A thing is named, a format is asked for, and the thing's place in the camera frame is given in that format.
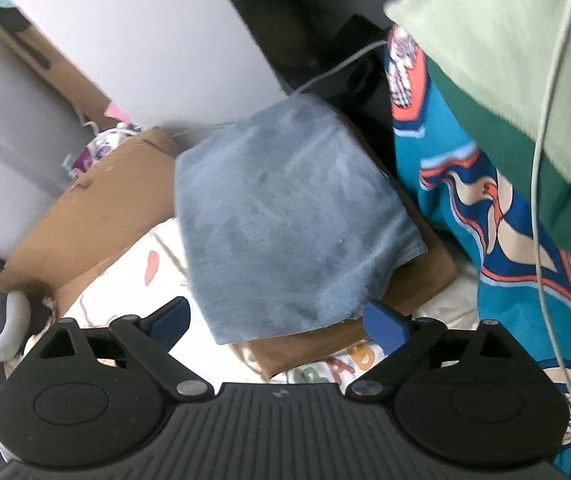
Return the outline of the teal patterned cloth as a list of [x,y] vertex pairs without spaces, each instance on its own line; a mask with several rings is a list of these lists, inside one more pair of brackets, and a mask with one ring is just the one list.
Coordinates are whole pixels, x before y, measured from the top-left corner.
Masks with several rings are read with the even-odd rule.
[[571,478],[571,257],[469,138],[431,81],[407,30],[387,35],[398,177],[433,226],[453,234],[479,272],[477,310],[515,337],[569,401],[555,464]]

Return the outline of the cream bear print bedsheet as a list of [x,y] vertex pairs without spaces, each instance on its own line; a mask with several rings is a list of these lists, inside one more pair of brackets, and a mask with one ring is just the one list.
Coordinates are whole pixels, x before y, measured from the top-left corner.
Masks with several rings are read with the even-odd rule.
[[190,326],[170,352],[212,385],[346,386],[385,356],[363,327],[369,300],[450,328],[479,322],[470,258],[423,220],[415,225],[417,237],[374,254],[346,236],[323,252],[301,234],[207,248],[200,229],[175,218],[132,230],[42,219],[8,259],[0,287],[50,298],[82,327],[147,316],[182,297]]

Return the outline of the upright cardboard panel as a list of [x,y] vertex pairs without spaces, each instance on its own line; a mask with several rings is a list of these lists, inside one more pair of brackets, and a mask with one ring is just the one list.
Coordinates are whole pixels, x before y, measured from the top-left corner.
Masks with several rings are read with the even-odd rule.
[[26,18],[20,9],[0,8],[0,37],[70,104],[102,129],[117,125],[104,115],[112,103],[74,63]]

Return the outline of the folded brown garment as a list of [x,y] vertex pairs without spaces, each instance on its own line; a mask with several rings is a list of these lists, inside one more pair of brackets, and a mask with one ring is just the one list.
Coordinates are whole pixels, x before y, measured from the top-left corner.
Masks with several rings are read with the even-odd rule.
[[333,108],[296,102],[255,120],[268,154],[245,195],[240,327],[231,344],[270,379],[363,339],[363,308],[410,314],[457,269],[401,185]]

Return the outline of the brown cardboard sheet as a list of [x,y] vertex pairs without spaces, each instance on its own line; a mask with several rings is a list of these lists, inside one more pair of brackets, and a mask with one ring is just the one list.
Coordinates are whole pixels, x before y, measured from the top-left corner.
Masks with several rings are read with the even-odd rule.
[[154,226],[174,217],[181,148],[159,128],[133,136],[74,182],[6,260],[0,292],[52,298],[67,312]]

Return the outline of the dark bag in background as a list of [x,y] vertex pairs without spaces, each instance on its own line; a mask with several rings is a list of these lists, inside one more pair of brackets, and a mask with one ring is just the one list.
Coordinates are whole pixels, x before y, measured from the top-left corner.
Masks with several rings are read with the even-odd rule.
[[285,93],[299,87],[357,124],[387,128],[380,44],[389,0],[231,0]]

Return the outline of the black cloth under pillow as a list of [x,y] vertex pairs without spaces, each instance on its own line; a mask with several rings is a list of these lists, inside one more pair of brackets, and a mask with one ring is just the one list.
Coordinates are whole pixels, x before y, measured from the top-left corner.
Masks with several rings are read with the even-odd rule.
[[38,299],[34,296],[29,296],[28,302],[30,307],[30,321],[27,335],[34,336],[40,334],[58,318],[58,314],[56,313],[56,301],[51,298]]

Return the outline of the light green cloth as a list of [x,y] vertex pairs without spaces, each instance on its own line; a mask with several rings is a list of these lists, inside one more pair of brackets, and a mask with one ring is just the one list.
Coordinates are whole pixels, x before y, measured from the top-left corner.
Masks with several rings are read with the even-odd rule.
[[389,0],[384,12],[458,88],[530,139],[555,67],[545,153],[571,184],[571,0]]

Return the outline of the blue denim pants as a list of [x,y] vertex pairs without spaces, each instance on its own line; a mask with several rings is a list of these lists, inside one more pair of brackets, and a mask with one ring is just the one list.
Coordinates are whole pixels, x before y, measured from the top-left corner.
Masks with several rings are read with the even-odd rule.
[[180,154],[174,214],[192,296],[218,344],[359,318],[427,252],[351,127],[309,94]]

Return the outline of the grey neck pillow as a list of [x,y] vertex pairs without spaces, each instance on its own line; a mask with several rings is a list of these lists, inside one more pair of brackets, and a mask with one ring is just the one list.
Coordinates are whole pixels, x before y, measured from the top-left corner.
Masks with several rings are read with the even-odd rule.
[[23,292],[0,292],[0,363],[12,360],[20,350],[27,337],[30,315],[30,304]]

